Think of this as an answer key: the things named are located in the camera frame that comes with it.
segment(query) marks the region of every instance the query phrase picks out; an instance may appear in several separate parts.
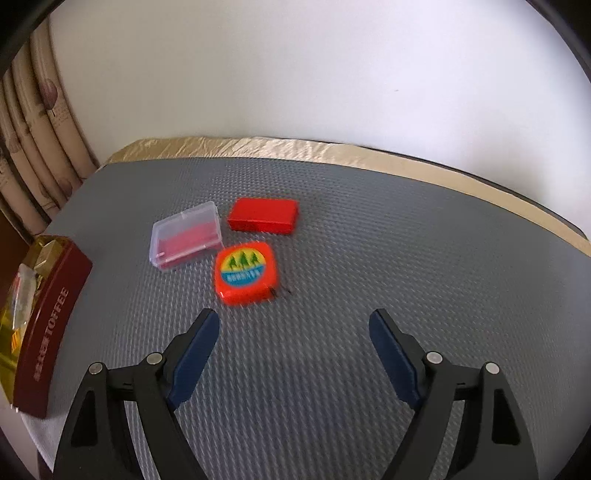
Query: clear plastic box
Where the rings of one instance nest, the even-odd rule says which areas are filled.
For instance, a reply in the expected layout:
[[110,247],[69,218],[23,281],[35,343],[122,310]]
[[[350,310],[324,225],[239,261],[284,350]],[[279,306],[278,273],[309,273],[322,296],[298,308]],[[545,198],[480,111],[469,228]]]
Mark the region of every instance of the clear plastic box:
[[208,250],[222,248],[217,207],[213,202],[206,202],[154,224],[150,262],[160,270],[170,270],[195,260]]

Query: metal screw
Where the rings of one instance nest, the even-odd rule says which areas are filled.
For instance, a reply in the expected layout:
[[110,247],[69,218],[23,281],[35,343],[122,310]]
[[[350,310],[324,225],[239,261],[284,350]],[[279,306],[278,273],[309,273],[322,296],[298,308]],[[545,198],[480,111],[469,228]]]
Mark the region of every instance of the metal screw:
[[499,366],[497,364],[494,364],[493,362],[488,362],[485,366],[486,371],[489,372],[490,374],[496,375],[498,372],[501,371],[501,369],[499,368]]
[[151,353],[146,357],[146,361],[150,365],[158,365],[162,361],[162,354],[158,352]]
[[88,371],[91,375],[96,375],[103,370],[103,364],[99,362],[93,363],[90,367],[88,367]]
[[427,354],[427,361],[432,364],[438,365],[441,362],[443,362],[443,357],[438,352],[429,352]]

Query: gray mat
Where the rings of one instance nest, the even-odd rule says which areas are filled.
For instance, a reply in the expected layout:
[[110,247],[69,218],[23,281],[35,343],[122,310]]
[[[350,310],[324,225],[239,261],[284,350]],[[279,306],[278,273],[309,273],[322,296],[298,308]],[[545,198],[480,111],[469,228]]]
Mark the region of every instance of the gray mat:
[[[238,196],[300,201],[293,236],[223,225],[226,245],[274,248],[281,297],[220,304],[213,257],[163,274],[148,262],[152,224]],[[494,205],[419,181],[283,160],[160,160],[108,166],[75,194],[50,233],[94,262],[70,319],[50,418],[27,419],[53,462],[87,366],[137,363],[184,332],[204,307],[222,331],[196,392],[177,412],[211,479],[381,477],[411,418],[371,345],[384,307],[426,349],[505,370],[542,479],[553,478],[591,421],[591,259]],[[433,478],[445,476],[460,410]],[[157,478],[131,412],[147,478]]]

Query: round sticker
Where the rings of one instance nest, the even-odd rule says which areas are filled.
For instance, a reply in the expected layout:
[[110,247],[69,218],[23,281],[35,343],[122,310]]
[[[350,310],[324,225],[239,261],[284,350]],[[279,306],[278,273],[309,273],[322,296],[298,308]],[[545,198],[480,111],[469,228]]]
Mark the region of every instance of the round sticker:
[[263,254],[254,248],[234,250],[222,261],[222,279],[231,287],[246,287],[261,278],[266,264]]

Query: blue gripper pad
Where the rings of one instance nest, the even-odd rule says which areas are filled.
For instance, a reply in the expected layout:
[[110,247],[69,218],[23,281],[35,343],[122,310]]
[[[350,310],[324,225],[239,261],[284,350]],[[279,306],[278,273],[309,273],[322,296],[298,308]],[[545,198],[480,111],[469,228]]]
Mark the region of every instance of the blue gripper pad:
[[168,405],[173,410],[193,394],[219,333],[220,319],[217,313],[212,311],[195,333],[174,369],[173,384],[167,396]]
[[416,410],[422,402],[417,372],[378,312],[369,317],[369,337],[390,378],[396,396]]

